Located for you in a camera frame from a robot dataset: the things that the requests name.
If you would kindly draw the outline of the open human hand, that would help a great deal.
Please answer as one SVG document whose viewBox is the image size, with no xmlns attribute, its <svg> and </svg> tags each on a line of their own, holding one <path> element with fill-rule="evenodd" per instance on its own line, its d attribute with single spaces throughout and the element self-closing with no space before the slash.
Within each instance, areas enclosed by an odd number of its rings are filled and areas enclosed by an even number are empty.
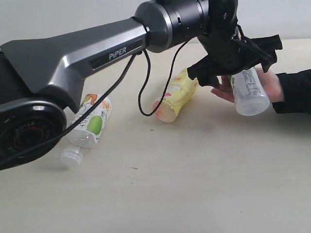
<svg viewBox="0 0 311 233">
<path fill-rule="evenodd" d="M 264 73 L 262 68 L 259 67 L 256 68 L 256 72 L 270 103 L 284 102 L 284 93 L 278 76 L 271 71 Z M 213 88 L 211 93 L 226 101 L 235 102 L 228 76 L 221 76 L 221 84 L 219 87 Z"/>
</svg>

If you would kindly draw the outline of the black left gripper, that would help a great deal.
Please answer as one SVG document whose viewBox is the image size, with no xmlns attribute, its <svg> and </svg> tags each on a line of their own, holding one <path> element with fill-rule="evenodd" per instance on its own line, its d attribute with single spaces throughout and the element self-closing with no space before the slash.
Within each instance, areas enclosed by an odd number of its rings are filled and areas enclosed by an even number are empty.
<svg viewBox="0 0 311 233">
<path fill-rule="evenodd" d="M 187 68 L 188 77 L 200 86 L 218 87 L 218 76 L 230 76 L 260 64 L 266 73 L 277 62 L 277 50 L 282 50 L 280 36 L 248 38 L 241 26 L 223 39 L 217 32 L 198 37 L 207 55 Z"/>
</svg>

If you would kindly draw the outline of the black sleeved forearm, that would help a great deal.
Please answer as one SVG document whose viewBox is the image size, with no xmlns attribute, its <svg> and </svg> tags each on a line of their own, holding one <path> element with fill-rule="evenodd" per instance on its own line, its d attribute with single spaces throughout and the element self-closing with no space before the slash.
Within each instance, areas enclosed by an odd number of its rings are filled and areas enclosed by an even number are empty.
<svg viewBox="0 0 311 233">
<path fill-rule="evenodd" d="M 311 70 L 277 74 L 283 101 L 273 103 L 277 114 L 311 114 Z"/>
</svg>

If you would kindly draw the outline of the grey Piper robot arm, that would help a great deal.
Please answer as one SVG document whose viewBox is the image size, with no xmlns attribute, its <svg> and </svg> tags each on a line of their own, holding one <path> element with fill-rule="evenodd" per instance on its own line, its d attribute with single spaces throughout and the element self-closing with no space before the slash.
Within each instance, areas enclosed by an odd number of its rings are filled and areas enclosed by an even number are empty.
<svg viewBox="0 0 311 233">
<path fill-rule="evenodd" d="M 279 35 L 248 38 L 236 0 L 151 0 L 133 17 L 43 39 L 0 47 L 0 167 L 10 169 L 48 153 L 72 127 L 65 108 L 79 110 L 85 79 L 141 53 L 183 47 L 197 38 L 206 57 L 189 77 L 217 87 L 218 76 L 261 64 L 264 72 L 283 48 Z"/>
</svg>

